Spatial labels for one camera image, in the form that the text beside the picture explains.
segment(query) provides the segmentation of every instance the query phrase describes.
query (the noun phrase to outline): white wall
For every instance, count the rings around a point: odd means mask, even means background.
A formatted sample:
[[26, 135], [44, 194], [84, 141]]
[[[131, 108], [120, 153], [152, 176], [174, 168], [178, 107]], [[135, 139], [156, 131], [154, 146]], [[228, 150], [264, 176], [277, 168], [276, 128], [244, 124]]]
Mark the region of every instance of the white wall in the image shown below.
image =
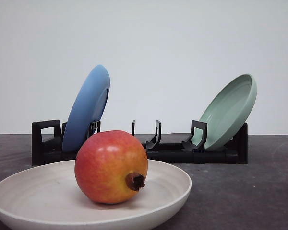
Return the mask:
[[250, 73], [250, 134], [288, 134], [288, 0], [0, 0], [0, 133], [67, 121], [87, 74], [110, 73], [102, 130], [189, 132]]

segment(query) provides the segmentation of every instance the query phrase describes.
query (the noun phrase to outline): mint green plate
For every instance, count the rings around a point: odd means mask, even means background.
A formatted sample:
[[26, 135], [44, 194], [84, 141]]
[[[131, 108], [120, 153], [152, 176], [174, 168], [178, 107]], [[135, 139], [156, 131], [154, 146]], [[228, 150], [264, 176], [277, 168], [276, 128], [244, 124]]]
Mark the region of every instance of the mint green plate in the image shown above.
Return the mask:
[[[239, 131], [254, 106], [257, 95], [255, 79], [244, 74], [230, 82], [210, 103], [200, 121], [207, 123], [207, 151], [221, 151]], [[202, 131], [195, 130], [192, 143], [198, 145]]]

